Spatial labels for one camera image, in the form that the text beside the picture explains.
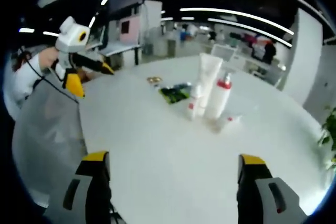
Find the black cable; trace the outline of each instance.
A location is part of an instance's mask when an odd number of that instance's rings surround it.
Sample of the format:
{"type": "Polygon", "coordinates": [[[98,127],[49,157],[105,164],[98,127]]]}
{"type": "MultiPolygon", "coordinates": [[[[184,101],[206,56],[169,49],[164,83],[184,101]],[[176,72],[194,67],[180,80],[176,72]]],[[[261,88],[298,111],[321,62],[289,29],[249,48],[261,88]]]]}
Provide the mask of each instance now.
{"type": "Polygon", "coordinates": [[[61,94],[65,95],[67,98],[73,100],[75,103],[78,104],[78,101],[76,101],[74,98],[72,98],[71,96],[69,96],[68,94],[64,93],[63,91],[59,90],[55,85],[53,85],[50,81],[48,81],[44,76],[41,76],[30,64],[29,60],[27,60],[28,65],[30,66],[30,68],[35,72],[35,74],[37,74],[42,80],[46,81],[49,85],[51,85],[54,89],[56,89],[58,92],[60,92],[61,94]]]}

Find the small white bottle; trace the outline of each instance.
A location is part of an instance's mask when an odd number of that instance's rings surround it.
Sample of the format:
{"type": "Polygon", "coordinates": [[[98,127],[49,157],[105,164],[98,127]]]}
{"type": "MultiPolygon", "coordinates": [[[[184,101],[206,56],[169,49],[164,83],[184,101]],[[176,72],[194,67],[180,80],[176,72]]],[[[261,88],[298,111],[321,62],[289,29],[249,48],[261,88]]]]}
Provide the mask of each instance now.
{"type": "Polygon", "coordinates": [[[232,87],[230,79],[231,74],[226,73],[224,78],[216,81],[206,110],[206,117],[208,119],[217,120],[224,111],[232,87]]]}
{"type": "Polygon", "coordinates": [[[190,98],[188,101],[187,116],[192,121],[197,115],[197,109],[200,105],[200,98],[202,97],[202,86],[197,84],[192,87],[190,98]]]}

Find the green plant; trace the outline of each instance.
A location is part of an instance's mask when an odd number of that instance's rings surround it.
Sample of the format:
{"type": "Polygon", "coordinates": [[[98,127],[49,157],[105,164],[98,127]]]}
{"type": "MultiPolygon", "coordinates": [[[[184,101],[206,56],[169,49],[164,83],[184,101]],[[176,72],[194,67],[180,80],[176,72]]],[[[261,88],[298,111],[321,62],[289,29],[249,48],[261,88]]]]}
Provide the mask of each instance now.
{"type": "MultiPolygon", "coordinates": [[[[326,107],[327,110],[330,110],[330,114],[327,117],[325,123],[322,124],[323,135],[319,140],[319,144],[327,144],[330,141],[333,141],[331,150],[336,151],[336,107],[331,109],[329,106],[326,107]]],[[[336,154],[332,159],[333,168],[336,166],[336,154]]]]}

